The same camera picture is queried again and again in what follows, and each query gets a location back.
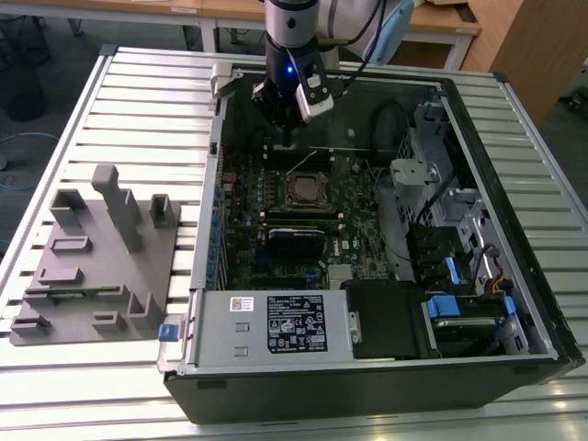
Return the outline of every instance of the warning label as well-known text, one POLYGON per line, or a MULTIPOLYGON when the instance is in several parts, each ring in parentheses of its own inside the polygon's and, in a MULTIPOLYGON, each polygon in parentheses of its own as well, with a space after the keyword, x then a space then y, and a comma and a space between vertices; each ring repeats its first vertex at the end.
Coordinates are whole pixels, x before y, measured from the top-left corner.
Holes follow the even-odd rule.
POLYGON ((268 297, 267 348, 272 354, 326 351, 322 296, 268 297))

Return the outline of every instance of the blue latch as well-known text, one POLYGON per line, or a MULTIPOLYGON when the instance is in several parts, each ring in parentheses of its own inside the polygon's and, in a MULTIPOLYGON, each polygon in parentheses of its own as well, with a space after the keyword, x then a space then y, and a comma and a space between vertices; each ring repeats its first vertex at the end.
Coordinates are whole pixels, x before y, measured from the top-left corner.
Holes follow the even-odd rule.
POLYGON ((433 296, 426 302, 426 308, 432 319, 461 315, 456 296, 433 296))
POLYGON ((160 342, 177 342, 180 339, 179 325, 171 323, 160 324, 157 339, 160 342))
POLYGON ((506 312, 508 315, 513 315, 516 313, 516 306, 512 297, 507 296, 504 298, 504 306, 506 307, 506 312))
POLYGON ((451 275, 451 282, 454 285, 459 285, 459 276, 458 271, 456 270, 456 263, 451 257, 446 257, 445 262, 447 264, 447 268, 449 269, 449 274, 451 275))

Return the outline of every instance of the wooden desk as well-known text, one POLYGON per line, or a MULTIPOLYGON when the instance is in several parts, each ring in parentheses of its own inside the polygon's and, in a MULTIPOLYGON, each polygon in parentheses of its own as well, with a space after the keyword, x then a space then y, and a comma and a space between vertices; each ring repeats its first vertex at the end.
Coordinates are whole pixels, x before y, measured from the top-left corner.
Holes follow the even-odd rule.
MULTIPOLYGON (((202 0, 200 14, 212 18, 216 28, 265 28, 265 9, 258 0, 202 0)), ((464 22, 455 7, 425 4, 414 10, 409 32, 403 40, 450 46, 443 55, 445 62, 436 67, 459 70, 472 38, 480 32, 480 24, 464 22)), ((410 52, 410 49, 401 48, 400 52, 410 52)), ((410 64, 410 54, 404 53, 400 58, 400 63, 410 64)))
MULTIPOLYGON (((265 30, 265 9, 257 0, 0 0, 0 11, 46 17, 198 26, 204 51, 218 51, 218 28, 265 30)), ((422 5, 415 9, 404 41, 438 43, 451 49, 445 67, 459 70, 481 26, 461 20, 454 7, 422 5)))

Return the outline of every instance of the aluminum table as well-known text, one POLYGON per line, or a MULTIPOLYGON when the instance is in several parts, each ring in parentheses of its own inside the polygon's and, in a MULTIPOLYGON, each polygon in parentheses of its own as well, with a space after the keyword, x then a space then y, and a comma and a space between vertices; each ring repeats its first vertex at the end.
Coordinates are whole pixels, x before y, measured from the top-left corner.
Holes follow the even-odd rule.
MULTIPOLYGON (((515 390, 482 409, 287 424, 191 424, 158 372, 156 340, 14 347, 10 323, 40 260, 57 188, 90 185, 96 163, 115 163, 135 198, 182 203, 166 312, 187 310, 199 199, 212 121, 217 60, 259 57, 118 48, 101 55, 0 265, 0 439, 580 440, 588 433, 588 367, 515 390)), ((356 69, 343 64, 344 69, 356 69)), ((556 294, 588 356, 588 215, 508 84, 486 73, 412 68, 374 72, 450 76, 556 294)))

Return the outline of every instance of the white cable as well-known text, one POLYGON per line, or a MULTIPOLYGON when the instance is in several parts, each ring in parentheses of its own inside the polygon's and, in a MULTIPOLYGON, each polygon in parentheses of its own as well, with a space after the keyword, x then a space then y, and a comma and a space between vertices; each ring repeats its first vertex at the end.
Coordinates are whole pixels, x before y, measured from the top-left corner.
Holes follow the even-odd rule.
POLYGON ((374 175, 374 172, 372 172, 371 167, 369 166, 369 161, 368 160, 366 160, 366 165, 367 165, 367 169, 369 170, 369 173, 371 174, 371 177, 373 177, 374 180, 377 181, 376 175, 374 175))
POLYGON ((292 173, 298 167, 300 167, 301 165, 303 165, 304 163, 306 163, 308 161, 308 159, 311 156, 313 156, 315 153, 317 153, 316 150, 313 150, 312 152, 310 152, 306 158, 304 158, 302 161, 300 161, 299 163, 297 163, 296 165, 294 165, 292 168, 290 168, 290 170, 286 172, 286 176, 288 176, 290 173, 292 173))

